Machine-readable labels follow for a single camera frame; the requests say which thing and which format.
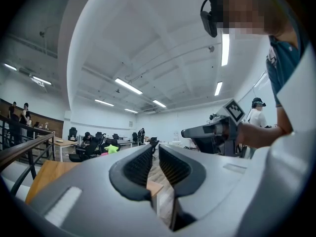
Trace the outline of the wooden office table white legs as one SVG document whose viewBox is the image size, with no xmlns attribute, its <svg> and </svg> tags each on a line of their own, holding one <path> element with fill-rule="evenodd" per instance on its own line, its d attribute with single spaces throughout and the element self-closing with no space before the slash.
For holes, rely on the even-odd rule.
<svg viewBox="0 0 316 237">
<path fill-rule="evenodd" d="M 54 147 L 54 155 L 56 155 L 56 150 L 58 151 L 59 161 L 63 162 L 63 152 L 64 148 L 73 147 L 76 145 L 76 142 L 71 140 L 64 140 L 57 136 L 48 140 L 49 144 L 53 144 Z"/>
</svg>

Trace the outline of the person's right forearm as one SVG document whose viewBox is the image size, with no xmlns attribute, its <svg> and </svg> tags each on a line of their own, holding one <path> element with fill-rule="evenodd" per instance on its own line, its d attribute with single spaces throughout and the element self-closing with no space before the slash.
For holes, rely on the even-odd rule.
<svg viewBox="0 0 316 237">
<path fill-rule="evenodd" d="M 237 144 L 244 144 L 252 148 L 271 146 L 278 138 L 288 135 L 293 131 L 289 121 L 281 122 L 280 126 L 262 128 L 247 122 L 238 125 Z"/>
</svg>

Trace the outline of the yellow-green star plush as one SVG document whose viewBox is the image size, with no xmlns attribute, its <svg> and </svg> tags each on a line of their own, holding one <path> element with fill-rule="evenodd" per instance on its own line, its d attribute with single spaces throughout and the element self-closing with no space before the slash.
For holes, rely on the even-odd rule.
<svg viewBox="0 0 316 237">
<path fill-rule="evenodd" d="M 113 154 L 113 153 L 116 153 L 118 150 L 119 150 L 119 147 L 118 146 L 114 146 L 112 144 L 106 146 L 104 148 L 105 152 L 108 153 L 108 154 Z"/>
</svg>

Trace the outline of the black metal railing bars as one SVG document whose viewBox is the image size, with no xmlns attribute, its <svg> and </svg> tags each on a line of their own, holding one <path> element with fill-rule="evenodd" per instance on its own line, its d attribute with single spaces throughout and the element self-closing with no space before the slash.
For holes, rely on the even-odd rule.
<svg viewBox="0 0 316 237">
<path fill-rule="evenodd" d="M 25 142 L 37 139 L 39 136 L 45 136 L 49 133 L 55 133 L 54 131 L 47 131 L 40 128 L 24 126 L 19 122 L 13 121 L 3 115 L 0 115 L 0 151 L 21 144 L 20 128 L 22 127 L 27 129 L 27 137 Z M 21 157 L 15 160 L 25 160 L 26 168 L 22 171 L 21 174 L 19 174 L 17 180 L 13 182 L 12 187 L 9 188 L 11 195 L 15 196 L 18 193 L 20 186 L 22 185 L 28 174 L 31 174 L 31 177 L 33 179 L 36 178 L 36 164 L 42 158 L 46 160 L 55 160 L 53 144 L 49 144 L 49 142 L 39 144 L 38 146 L 24 153 Z"/>
</svg>

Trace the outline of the black office chair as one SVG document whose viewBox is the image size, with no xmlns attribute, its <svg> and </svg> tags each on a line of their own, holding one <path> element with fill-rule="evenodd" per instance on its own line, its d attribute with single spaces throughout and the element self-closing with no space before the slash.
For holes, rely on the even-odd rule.
<svg viewBox="0 0 316 237">
<path fill-rule="evenodd" d="M 69 129 L 68 140 L 76 142 L 78 140 L 77 132 L 78 131 L 75 127 L 71 127 Z"/>
<path fill-rule="evenodd" d="M 69 154 L 69 160 L 72 162 L 83 162 L 101 155 L 101 145 L 105 137 L 105 133 L 97 133 L 96 137 L 93 137 L 87 146 L 76 145 L 76 153 Z"/>
<path fill-rule="evenodd" d="M 153 159 L 156 159 L 155 151 L 156 151 L 156 146 L 157 146 L 158 143 L 159 143 L 159 140 L 158 140 L 156 137 L 152 137 L 152 138 L 149 140 L 149 143 L 150 143 L 150 145 L 152 146 L 152 158 L 153 158 Z"/>
</svg>

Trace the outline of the curved wooden handrail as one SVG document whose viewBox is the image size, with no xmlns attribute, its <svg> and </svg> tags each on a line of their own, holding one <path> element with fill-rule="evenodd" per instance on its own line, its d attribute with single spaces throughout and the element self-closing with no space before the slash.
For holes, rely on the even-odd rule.
<svg viewBox="0 0 316 237">
<path fill-rule="evenodd" d="M 16 159 L 21 157 L 24 153 L 35 148 L 39 144 L 48 142 L 50 139 L 54 139 L 54 137 L 55 133 L 49 133 L 45 136 L 39 136 L 37 139 L 29 140 L 25 143 L 0 151 L 0 172 L 7 168 Z"/>
</svg>

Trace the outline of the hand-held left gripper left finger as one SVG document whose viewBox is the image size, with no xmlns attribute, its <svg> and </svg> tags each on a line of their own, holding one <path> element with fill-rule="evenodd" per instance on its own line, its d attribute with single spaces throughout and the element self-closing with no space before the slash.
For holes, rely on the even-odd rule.
<svg viewBox="0 0 316 237">
<path fill-rule="evenodd" d="M 168 237 L 146 188 L 150 146 L 86 160 L 43 188 L 29 216 L 48 237 Z"/>
</svg>

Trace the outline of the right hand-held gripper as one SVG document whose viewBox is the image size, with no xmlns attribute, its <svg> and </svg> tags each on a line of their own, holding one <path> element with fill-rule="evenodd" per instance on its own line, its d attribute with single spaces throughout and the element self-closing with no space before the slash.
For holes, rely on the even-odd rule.
<svg viewBox="0 0 316 237">
<path fill-rule="evenodd" d="M 207 154 L 230 157 L 243 157 L 243 146 L 236 143 L 238 125 L 245 112 L 235 99 L 229 100 L 216 113 L 210 115 L 206 125 L 187 128 L 181 131 L 183 138 L 191 138 L 197 150 Z"/>
</svg>

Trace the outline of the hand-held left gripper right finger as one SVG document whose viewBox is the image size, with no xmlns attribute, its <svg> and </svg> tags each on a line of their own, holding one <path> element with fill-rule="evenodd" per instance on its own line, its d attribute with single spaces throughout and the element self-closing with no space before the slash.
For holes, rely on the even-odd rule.
<svg viewBox="0 0 316 237">
<path fill-rule="evenodd" d="M 243 159 L 159 146 L 174 189 L 173 237 L 236 237 L 262 177 L 262 158 Z"/>
</svg>

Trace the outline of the person's teal shirt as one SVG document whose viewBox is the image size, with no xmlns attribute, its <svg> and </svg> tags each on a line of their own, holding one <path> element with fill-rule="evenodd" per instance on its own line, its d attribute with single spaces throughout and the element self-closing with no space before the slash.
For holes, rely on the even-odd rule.
<svg viewBox="0 0 316 237">
<path fill-rule="evenodd" d="M 266 67 L 276 107 L 278 108 L 281 107 L 281 103 L 277 98 L 277 94 L 295 71 L 310 40 L 303 24 L 288 3 L 285 0 L 274 0 L 274 2 L 285 12 L 298 40 L 298 47 L 295 48 L 293 45 L 285 41 L 279 41 L 274 36 L 269 35 L 270 49 L 266 56 Z"/>
</svg>

